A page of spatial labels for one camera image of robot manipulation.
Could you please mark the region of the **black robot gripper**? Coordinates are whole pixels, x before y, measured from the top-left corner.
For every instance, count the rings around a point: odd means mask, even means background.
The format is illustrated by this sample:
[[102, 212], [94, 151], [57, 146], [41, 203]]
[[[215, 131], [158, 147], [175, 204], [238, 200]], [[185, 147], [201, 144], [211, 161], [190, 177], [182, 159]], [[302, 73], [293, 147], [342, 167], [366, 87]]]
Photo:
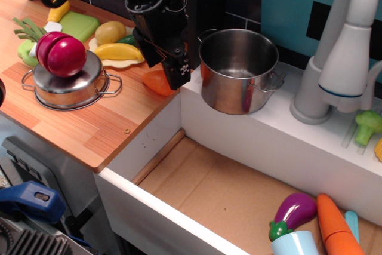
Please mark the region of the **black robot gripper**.
[[183, 32], [187, 26], [187, 0], [126, 0], [135, 24], [133, 37], [148, 66], [162, 62], [170, 89], [177, 90], [191, 79]]

